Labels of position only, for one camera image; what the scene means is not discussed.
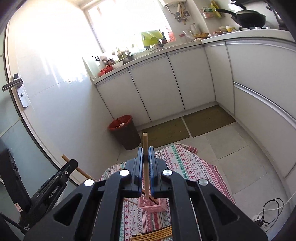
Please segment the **black chopstick with gold band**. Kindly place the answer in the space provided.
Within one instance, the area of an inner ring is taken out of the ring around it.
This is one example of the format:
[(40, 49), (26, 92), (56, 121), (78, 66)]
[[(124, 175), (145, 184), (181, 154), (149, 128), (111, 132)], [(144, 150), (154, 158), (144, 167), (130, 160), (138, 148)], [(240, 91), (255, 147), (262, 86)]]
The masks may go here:
[(166, 230), (166, 229), (169, 229), (169, 228), (172, 229), (171, 226), (168, 226), (168, 227), (165, 227), (165, 228), (162, 228), (162, 229), (159, 229), (159, 230)]

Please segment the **white power strip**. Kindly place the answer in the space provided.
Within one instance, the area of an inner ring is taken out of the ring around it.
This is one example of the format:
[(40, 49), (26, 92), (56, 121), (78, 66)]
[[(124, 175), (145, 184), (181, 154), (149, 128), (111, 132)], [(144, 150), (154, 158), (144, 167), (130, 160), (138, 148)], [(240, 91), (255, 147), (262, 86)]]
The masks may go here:
[(252, 218), (252, 221), (257, 225), (262, 225), (264, 223), (264, 219), (261, 214), (257, 214)]

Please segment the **black wok pan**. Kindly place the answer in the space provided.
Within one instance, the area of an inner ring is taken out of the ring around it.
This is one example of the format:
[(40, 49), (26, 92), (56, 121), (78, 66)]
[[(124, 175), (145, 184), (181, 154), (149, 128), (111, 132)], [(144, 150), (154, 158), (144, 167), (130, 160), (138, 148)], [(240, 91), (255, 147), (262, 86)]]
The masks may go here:
[(236, 13), (226, 9), (215, 9), (215, 12), (230, 14), (231, 19), (244, 28), (262, 28), (266, 24), (266, 16), (253, 10), (241, 10)]

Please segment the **red brown trash bin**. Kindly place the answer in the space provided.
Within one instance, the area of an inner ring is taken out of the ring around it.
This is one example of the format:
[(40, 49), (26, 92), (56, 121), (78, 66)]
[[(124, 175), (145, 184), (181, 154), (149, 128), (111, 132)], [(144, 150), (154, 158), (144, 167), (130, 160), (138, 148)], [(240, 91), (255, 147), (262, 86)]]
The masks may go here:
[(123, 115), (113, 120), (108, 130), (126, 150), (133, 150), (141, 143), (131, 115)]

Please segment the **bamboo chopstick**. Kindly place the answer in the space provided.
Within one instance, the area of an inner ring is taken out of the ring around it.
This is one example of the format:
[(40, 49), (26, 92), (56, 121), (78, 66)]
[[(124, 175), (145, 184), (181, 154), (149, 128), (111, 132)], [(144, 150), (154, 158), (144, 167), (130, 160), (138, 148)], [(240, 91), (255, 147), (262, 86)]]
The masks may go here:
[[(66, 162), (69, 162), (70, 159), (66, 156), (66, 155), (62, 155), (61, 158), (63, 160), (65, 160)], [(92, 176), (90, 176), (89, 174), (87, 174), (86, 172), (84, 172), (82, 169), (80, 169), (78, 166), (76, 167), (76, 170), (81, 174), (83, 175), (85, 178), (87, 179), (92, 179), (93, 181), (97, 182), (97, 180), (95, 178), (93, 178)]]
[(172, 229), (158, 230), (155, 232), (147, 233), (145, 235), (138, 235), (136, 237), (131, 237), (130, 240), (161, 240), (172, 236)]
[(142, 235), (141, 237), (133, 237), (130, 240), (137, 240), (137, 241), (155, 241), (155, 240), (162, 240), (167, 237), (172, 236), (172, 231), (169, 230), (168, 232), (163, 233), (155, 233), (153, 235)]
[(148, 133), (142, 134), (143, 162), (144, 162), (144, 192), (145, 197), (149, 198), (149, 143)]

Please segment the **right olive floor mat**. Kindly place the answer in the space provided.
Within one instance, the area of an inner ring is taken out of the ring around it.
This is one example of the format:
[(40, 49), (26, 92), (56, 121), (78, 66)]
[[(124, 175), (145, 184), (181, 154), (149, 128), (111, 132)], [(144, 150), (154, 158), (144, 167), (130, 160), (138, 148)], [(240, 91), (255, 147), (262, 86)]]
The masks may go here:
[(234, 123), (234, 118), (219, 105), (183, 116), (192, 137), (209, 133)]

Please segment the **green plastic container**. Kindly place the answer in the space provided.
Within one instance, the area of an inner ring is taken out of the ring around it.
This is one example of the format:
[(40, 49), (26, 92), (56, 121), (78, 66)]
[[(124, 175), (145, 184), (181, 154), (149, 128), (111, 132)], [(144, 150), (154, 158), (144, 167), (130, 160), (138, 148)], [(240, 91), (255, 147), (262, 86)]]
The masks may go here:
[(141, 32), (142, 42), (145, 48), (157, 45), (159, 40), (163, 38), (159, 30)]

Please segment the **patterned red green tablecloth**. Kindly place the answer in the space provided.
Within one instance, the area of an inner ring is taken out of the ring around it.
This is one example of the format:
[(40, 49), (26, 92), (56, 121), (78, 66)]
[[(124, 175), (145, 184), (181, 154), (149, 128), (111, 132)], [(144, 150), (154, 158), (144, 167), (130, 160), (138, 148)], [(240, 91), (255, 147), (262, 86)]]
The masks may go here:
[[(103, 194), (92, 238), (119, 238), (123, 199), (138, 198), (134, 190), (134, 161), (102, 182)], [(159, 177), (155, 198), (167, 198), (170, 205), (174, 240), (237, 240), (230, 229), (240, 220), (241, 213), (232, 202), (227, 188), (213, 185), (203, 178), (190, 181), (169, 170), (164, 160), (157, 158)]]

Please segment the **olive floor mat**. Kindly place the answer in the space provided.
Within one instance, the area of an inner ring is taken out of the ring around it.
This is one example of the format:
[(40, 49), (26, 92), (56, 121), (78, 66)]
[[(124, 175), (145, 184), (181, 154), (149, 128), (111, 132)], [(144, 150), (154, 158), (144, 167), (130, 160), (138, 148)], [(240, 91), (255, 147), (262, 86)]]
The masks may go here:
[(183, 116), (192, 137), (209, 133), (234, 123), (234, 118), (219, 105)]
[(149, 146), (153, 146), (154, 148), (176, 143), (190, 137), (181, 118), (146, 128), (142, 130), (142, 133), (148, 134)]

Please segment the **bamboo chopstick in basket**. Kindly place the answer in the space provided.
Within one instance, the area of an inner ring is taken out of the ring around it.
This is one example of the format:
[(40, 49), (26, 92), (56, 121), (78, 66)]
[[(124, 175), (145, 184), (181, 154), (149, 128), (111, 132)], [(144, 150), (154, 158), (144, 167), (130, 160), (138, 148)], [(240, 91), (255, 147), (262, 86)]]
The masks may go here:
[[(62, 155), (61, 158), (63, 160), (65, 160), (66, 162), (69, 162), (70, 159), (66, 156), (66, 155)], [(78, 166), (76, 167), (76, 170), (81, 174), (83, 175), (85, 178), (87, 179), (92, 179), (93, 181), (97, 182), (97, 180), (95, 178), (93, 178), (92, 176), (90, 176), (89, 174), (87, 174), (86, 172), (84, 172), (82, 169), (80, 169)]]

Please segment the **white kitchen cabinets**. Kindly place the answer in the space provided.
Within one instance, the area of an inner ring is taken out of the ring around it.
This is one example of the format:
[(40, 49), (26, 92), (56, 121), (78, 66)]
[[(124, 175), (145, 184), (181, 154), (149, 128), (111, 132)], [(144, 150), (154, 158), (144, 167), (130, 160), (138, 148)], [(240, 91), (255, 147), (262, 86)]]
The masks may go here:
[(111, 116), (145, 125), (217, 103), (295, 178), (295, 40), (248, 30), (166, 48), (94, 82)]

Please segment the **pink perforated utensil basket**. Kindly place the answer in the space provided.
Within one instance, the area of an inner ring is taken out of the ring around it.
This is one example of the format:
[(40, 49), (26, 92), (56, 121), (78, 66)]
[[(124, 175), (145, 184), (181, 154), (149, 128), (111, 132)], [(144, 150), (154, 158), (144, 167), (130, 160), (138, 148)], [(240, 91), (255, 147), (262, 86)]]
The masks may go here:
[(149, 213), (165, 212), (167, 211), (167, 200), (161, 198), (153, 202), (149, 198), (142, 196), (138, 199), (138, 208)]

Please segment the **left olive floor mat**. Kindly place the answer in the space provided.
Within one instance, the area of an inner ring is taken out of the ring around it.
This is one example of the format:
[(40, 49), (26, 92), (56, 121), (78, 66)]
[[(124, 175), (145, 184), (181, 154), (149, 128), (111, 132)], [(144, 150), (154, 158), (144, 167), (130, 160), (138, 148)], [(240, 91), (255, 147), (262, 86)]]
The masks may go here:
[(190, 137), (181, 118), (146, 128), (142, 130), (142, 133), (148, 134), (149, 146), (153, 146), (154, 148), (176, 143)]

